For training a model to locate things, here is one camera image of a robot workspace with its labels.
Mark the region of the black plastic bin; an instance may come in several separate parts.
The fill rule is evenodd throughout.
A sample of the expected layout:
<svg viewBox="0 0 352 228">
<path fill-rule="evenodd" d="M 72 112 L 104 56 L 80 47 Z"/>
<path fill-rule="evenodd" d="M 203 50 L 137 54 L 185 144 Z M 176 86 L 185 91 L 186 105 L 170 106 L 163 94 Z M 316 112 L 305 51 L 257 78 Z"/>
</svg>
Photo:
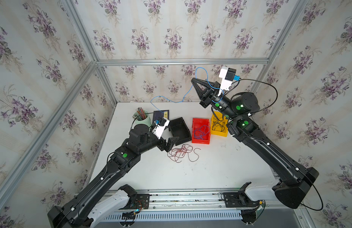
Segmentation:
<svg viewBox="0 0 352 228">
<path fill-rule="evenodd" d="M 192 141 L 191 132 L 182 117 L 170 120 L 169 130 L 173 137 L 178 137 L 176 146 Z"/>
</svg>

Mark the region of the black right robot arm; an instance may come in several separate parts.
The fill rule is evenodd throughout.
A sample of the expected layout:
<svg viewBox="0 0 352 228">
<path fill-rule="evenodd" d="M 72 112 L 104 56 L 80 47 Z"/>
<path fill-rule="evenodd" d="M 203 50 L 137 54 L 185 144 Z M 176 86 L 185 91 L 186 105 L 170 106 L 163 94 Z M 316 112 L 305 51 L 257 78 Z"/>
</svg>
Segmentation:
<svg viewBox="0 0 352 228">
<path fill-rule="evenodd" d="M 305 167 L 289 157 L 251 119 L 259 111 L 257 97 L 251 92 L 239 92 L 231 99 L 218 94 L 219 83 L 208 83 L 193 78 L 194 89 L 200 98 L 200 105 L 211 105 L 229 122 L 226 127 L 232 137 L 257 153 L 279 176 L 279 182 L 272 187 L 273 194 L 285 206 L 296 209 L 319 176 L 313 167 Z"/>
</svg>

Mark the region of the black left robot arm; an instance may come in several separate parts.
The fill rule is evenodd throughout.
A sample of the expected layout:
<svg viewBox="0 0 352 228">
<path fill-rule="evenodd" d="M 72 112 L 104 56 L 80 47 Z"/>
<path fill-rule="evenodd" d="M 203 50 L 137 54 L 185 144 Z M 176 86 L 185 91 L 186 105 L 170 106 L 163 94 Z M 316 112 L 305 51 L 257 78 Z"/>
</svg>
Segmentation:
<svg viewBox="0 0 352 228">
<path fill-rule="evenodd" d="M 95 222 L 89 215 L 105 193 L 141 159 L 141 154 L 155 147 L 169 152 L 178 137 L 162 138 L 163 126 L 137 124 L 129 137 L 114 152 L 110 153 L 105 167 L 72 200 L 64 206 L 54 206 L 47 214 L 53 228 L 87 227 Z"/>
</svg>

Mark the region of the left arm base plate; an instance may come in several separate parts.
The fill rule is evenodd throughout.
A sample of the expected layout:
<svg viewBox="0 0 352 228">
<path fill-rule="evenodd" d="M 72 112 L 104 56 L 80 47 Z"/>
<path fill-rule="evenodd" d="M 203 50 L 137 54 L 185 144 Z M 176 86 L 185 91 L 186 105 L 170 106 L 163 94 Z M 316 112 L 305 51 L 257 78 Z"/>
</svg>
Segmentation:
<svg viewBox="0 0 352 228">
<path fill-rule="evenodd" d="M 139 194 L 132 196 L 126 206 L 118 210 L 144 210 L 149 208 L 150 194 Z"/>
</svg>

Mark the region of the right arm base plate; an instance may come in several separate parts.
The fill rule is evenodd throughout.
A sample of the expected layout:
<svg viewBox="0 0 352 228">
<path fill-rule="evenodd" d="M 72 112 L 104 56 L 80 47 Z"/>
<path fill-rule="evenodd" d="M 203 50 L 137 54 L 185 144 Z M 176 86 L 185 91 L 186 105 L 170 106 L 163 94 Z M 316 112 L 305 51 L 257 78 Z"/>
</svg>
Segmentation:
<svg viewBox="0 0 352 228">
<path fill-rule="evenodd" d="M 224 192 L 221 195 L 227 208 L 257 208 L 260 201 L 252 201 L 245 193 Z"/>
</svg>

